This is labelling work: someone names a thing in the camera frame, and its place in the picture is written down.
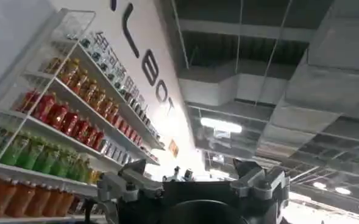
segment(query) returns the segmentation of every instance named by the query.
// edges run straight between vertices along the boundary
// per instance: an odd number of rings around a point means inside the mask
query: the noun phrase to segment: display shelf
[[[75,44],[76,41],[71,40],[58,40],[63,43]],[[123,118],[125,118],[130,126],[135,129],[139,135],[143,138],[143,141],[152,149],[164,150],[162,143],[156,139],[147,128],[146,124],[140,119],[140,117],[129,106],[126,100],[120,95],[117,89],[113,86],[111,81],[104,75],[100,67],[94,62],[88,52],[83,48],[80,43],[77,44],[71,57],[79,58],[80,64],[84,69],[88,70],[88,76],[97,80],[98,85],[105,89],[108,96],[114,98],[119,104],[119,111]]]
[[[0,110],[0,113],[8,115],[8,116],[12,116],[12,117],[18,117],[20,119],[23,119],[26,116],[25,114],[20,113],[18,111],[10,111],[10,110]],[[120,165],[120,163],[118,163],[114,159],[111,159],[111,158],[105,156],[104,154],[95,151],[91,147],[79,142],[78,140],[62,133],[61,131],[51,127],[48,124],[45,124],[44,122],[42,122],[32,116],[27,117],[26,127],[28,130],[31,130],[31,131],[39,130],[39,132],[42,133],[45,137],[47,137],[55,142],[59,142],[59,143],[61,142],[61,144],[70,146],[80,153],[87,153],[87,154],[99,159],[100,161],[105,162],[107,164],[107,166],[109,167],[108,171],[110,171],[110,167],[114,168],[115,170],[119,170],[122,168],[122,165]],[[118,144],[120,144],[123,147],[129,146],[126,149],[129,150],[131,153],[134,153],[141,158],[147,159],[147,162],[149,162],[149,163],[158,165],[158,162],[154,161],[149,155],[144,153],[132,141],[130,141],[122,132],[120,132],[114,128],[112,128],[112,130],[113,130],[113,133],[112,133],[113,137],[116,139]]]
[[[13,217],[3,217],[0,218],[0,223],[38,223],[38,222],[73,222],[73,221],[83,221],[84,215],[70,215],[66,217],[23,217],[23,218],[13,218]],[[104,220],[104,215],[91,215],[90,220]]]
[[[20,113],[18,111],[11,111],[11,110],[0,110],[0,113],[6,116],[17,117],[23,119],[26,115],[24,113]],[[87,153],[100,161],[106,163],[108,167],[107,171],[110,171],[110,168],[119,170],[122,168],[122,165],[117,163],[114,159],[111,159],[100,152],[95,151],[91,147],[79,142],[78,140],[69,137],[68,135],[58,131],[57,129],[45,124],[38,119],[28,116],[25,123],[25,128],[28,131],[39,132],[40,135],[45,137],[46,139],[50,140],[51,142],[58,142],[63,145],[67,145],[72,147],[79,153]]]
[[[53,75],[42,73],[42,72],[28,72],[27,75],[28,76],[33,75],[33,76],[41,77],[41,78],[44,78],[44,79],[53,78]],[[84,115],[85,117],[88,117],[92,124],[96,124],[96,125],[98,125],[98,127],[103,128],[105,134],[107,134],[111,138],[113,138],[120,146],[124,147],[131,154],[133,154],[133,155],[135,155],[137,157],[140,157],[140,158],[144,158],[149,163],[152,163],[154,165],[158,165],[158,162],[156,162],[152,157],[150,157],[148,154],[146,154],[146,152],[142,151],[139,148],[139,146],[137,146],[126,135],[124,135],[124,133],[122,133],[116,127],[114,127],[102,115],[97,113],[88,103],[86,103],[83,99],[81,99],[76,93],[74,93],[71,89],[69,89],[68,86],[66,86],[58,78],[54,79],[54,81],[52,83],[52,86],[51,86],[51,91],[55,91],[59,98],[61,98],[62,100],[65,100],[66,102],[68,102],[69,106],[72,109],[79,110],[80,114]],[[130,121],[133,120],[133,119],[134,120],[136,120],[136,119],[140,120],[140,118],[137,116],[137,117],[133,117],[131,119],[128,119],[127,120],[127,121],[129,121],[128,123],[130,123]]]
[[[33,170],[22,169],[15,166],[8,166],[0,163],[0,177],[10,177],[20,181],[31,181],[36,184],[48,184],[51,186],[63,186],[78,194],[96,197],[96,185],[87,184],[67,178],[57,177]]]

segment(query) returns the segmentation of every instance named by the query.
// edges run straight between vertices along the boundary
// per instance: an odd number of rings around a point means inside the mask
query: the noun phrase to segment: orange sign
[[[177,157],[179,149],[178,149],[177,144],[175,144],[174,140],[171,140],[171,142],[168,146],[168,150],[170,150],[172,152],[172,154],[174,155],[175,158]]]

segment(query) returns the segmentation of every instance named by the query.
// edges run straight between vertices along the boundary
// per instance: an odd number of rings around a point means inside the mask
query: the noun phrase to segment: ceiling beam
[[[180,19],[180,28],[182,31],[218,33],[225,35],[238,35],[240,29],[241,36],[277,39],[279,36],[279,26],[259,26],[234,23],[222,23],[214,21]],[[290,41],[310,42],[315,30],[300,28],[284,28],[281,39]]]

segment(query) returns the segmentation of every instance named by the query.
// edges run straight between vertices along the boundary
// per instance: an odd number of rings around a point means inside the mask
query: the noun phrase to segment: orange bottle
[[[71,204],[74,201],[74,197],[75,197],[74,192],[65,192],[64,193],[63,200],[62,200],[59,208],[56,211],[56,216],[64,217],[67,214],[69,207],[71,207]]]
[[[60,203],[64,197],[64,191],[57,188],[51,191],[51,196],[44,208],[43,215],[46,217],[54,217],[56,215],[56,210],[60,206]]]
[[[30,181],[17,185],[16,192],[6,209],[6,215],[16,218],[24,216],[26,208],[34,196],[35,187],[36,184],[30,183]]]
[[[35,194],[30,201],[27,209],[25,211],[25,215],[31,217],[41,217],[43,210],[51,196],[51,186],[47,186],[46,184],[42,184],[36,187]]]
[[[18,181],[11,178],[0,179],[0,217],[4,215],[4,211],[14,196],[17,184]]]

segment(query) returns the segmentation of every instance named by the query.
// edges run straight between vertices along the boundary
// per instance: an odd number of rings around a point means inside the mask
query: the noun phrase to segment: fluorescent light
[[[322,190],[325,190],[325,188],[327,187],[327,185],[320,183],[320,182],[314,182],[313,186]]]
[[[351,191],[346,189],[346,188],[343,188],[343,187],[336,187],[335,190],[337,191],[337,193],[340,193],[340,194],[351,194]]]
[[[214,128],[220,131],[240,133],[241,126],[231,122],[220,121],[212,118],[202,117],[201,124],[206,127]]]
[[[302,195],[302,194],[297,194],[294,192],[289,192],[289,199],[292,200],[300,200],[300,201],[312,201],[312,198]]]

